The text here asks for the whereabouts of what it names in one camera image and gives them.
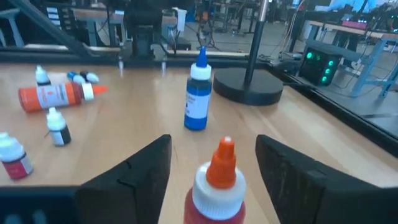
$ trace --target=black stand base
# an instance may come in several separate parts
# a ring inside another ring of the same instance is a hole
[[[267,71],[255,70],[252,82],[244,84],[244,68],[226,68],[214,75],[213,88],[219,95],[245,105],[267,106],[277,103],[283,83]]]

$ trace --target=floor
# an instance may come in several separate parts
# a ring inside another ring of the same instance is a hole
[[[248,30],[249,21],[243,21],[243,30]],[[284,23],[267,23],[262,33],[261,45],[259,48],[259,55],[263,54],[271,56],[271,58],[277,58],[279,52],[284,49],[282,47],[283,36],[285,34],[286,27]],[[192,43],[192,47],[198,47],[196,37],[197,25],[193,22],[187,23],[184,38]],[[327,32],[325,36],[325,42],[333,40],[334,32]],[[250,52],[252,34],[242,36],[233,36],[229,33],[215,33],[214,34],[215,46],[221,51],[242,51]],[[302,51],[304,43],[298,41],[295,46],[295,51]],[[359,44],[358,52],[365,52],[368,54],[372,51],[372,45]],[[373,70],[372,75],[374,78],[385,78],[389,72],[391,72],[393,66],[398,62],[398,54],[383,52],[379,63]],[[339,104],[348,108],[349,110],[359,114],[363,118],[369,120],[375,125],[382,129],[390,132],[391,134],[398,137],[398,93],[390,92],[387,97],[380,98],[378,95],[381,88],[378,86],[365,86],[363,91],[358,98],[351,98],[349,94],[352,86],[354,85],[356,78],[352,76],[344,75],[344,73],[338,73],[333,80],[332,85],[326,88],[320,88],[320,90],[329,98],[337,101]]]
[[[53,83],[67,82],[68,66],[44,67]],[[208,126],[183,127],[187,68],[130,69],[77,66],[98,74],[109,91],[81,106],[61,108],[72,142],[54,147],[44,112],[26,114],[17,90],[35,86],[35,65],[0,64],[0,124],[24,145],[34,172],[18,182],[0,169],[0,185],[81,184],[112,168],[162,134],[173,141],[172,170],[159,223],[182,223],[185,192],[196,168],[209,161],[222,136],[236,142],[238,167],[247,181],[245,223],[278,224],[254,153],[258,134],[380,187],[398,186],[398,160],[287,87],[277,105],[244,106],[212,94]]]

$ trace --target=orange cap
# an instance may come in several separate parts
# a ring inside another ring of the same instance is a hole
[[[206,172],[207,182],[217,189],[230,189],[236,180],[235,142],[231,137],[223,137],[218,149],[211,158]]]
[[[93,85],[93,93],[94,93],[94,95],[98,95],[98,94],[104,93],[106,91],[108,91],[108,87],[107,86]]]

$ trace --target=blue bottle cap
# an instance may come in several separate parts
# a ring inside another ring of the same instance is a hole
[[[73,80],[73,77],[74,77],[75,75],[77,75],[77,73],[76,73],[76,72],[73,72],[73,71],[67,73],[67,77],[68,77],[69,80]]]
[[[207,56],[206,56],[206,47],[201,46],[199,56],[197,58],[197,67],[206,68],[207,67]]]

